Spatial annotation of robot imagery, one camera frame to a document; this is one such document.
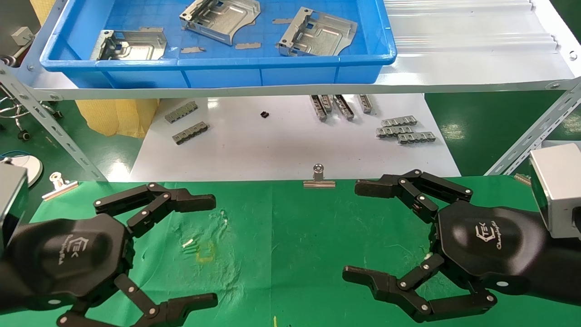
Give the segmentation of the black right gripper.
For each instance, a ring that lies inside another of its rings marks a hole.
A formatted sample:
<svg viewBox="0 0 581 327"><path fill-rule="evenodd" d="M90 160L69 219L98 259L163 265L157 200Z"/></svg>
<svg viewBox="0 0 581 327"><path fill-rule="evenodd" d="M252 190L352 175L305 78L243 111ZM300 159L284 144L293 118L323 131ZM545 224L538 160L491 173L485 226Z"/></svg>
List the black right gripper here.
<svg viewBox="0 0 581 327"><path fill-rule="evenodd" d="M360 267L343 268L343 280L367 286L376 301L394 304L422 323L485 314L497 303L485 288L510 295L543 293L541 258L549 233L539 213L475 206L468 203L471 189L419 169L357 180L354 191L364 197L398 198L423 222L434 223L436 254L402 278ZM429 196L452 204L438 212ZM434 300L419 296L417 288L440 269L470 293Z"/></svg>

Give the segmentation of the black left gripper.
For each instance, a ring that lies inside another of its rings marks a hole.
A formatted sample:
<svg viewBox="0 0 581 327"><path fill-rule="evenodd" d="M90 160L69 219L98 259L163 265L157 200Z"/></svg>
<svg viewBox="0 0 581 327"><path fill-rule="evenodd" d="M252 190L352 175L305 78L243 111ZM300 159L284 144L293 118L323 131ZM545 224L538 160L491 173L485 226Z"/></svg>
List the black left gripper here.
<svg viewBox="0 0 581 327"><path fill-rule="evenodd" d="M89 307L118 290L143 313L133 327L182 327L188 315L218 305L214 292L155 304L126 275L133 266L133 238L140 238L173 212L209 211L212 194L149 183L94 202L90 219L54 219L19 226L7 246L7 310L46 311L71 306L59 327L112 327L87 318ZM114 217L140 209L127 227Z"/></svg>

